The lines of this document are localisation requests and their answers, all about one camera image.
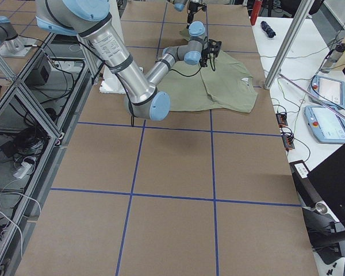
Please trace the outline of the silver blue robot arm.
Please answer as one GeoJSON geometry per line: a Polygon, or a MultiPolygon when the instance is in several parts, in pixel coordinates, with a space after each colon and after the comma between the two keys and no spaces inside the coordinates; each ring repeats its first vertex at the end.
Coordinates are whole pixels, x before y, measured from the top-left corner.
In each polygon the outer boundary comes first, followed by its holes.
{"type": "Polygon", "coordinates": [[[88,40],[98,57],[121,82],[129,113],[138,118],[161,121],[170,111],[170,96],[157,85],[179,61],[195,66],[206,60],[209,40],[202,22],[189,27],[186,45],[168,47],[144,75],[112,26],[109,1],[36,1],[39,28],[48,32],[79,36],[88,40]]]}
{"type": "Polygon", "coordinates": [[[167,2],[173,4],[174,9],[181,12],[184,8],[187,10],[187,25],[188,29],[193,22],[194,15],[204,7],[204,3],[201,0],[168,0],[167,2]]]}

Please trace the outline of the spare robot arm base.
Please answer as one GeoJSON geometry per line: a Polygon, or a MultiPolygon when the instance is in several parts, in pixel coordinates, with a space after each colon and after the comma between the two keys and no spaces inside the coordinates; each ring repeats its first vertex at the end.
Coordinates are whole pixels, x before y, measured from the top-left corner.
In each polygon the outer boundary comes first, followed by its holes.
{"type": "Polygon", "coordinates": [[[29,52],[10,20],[0,16],[0,54],[8,58],[23,58],[29,52]]]}

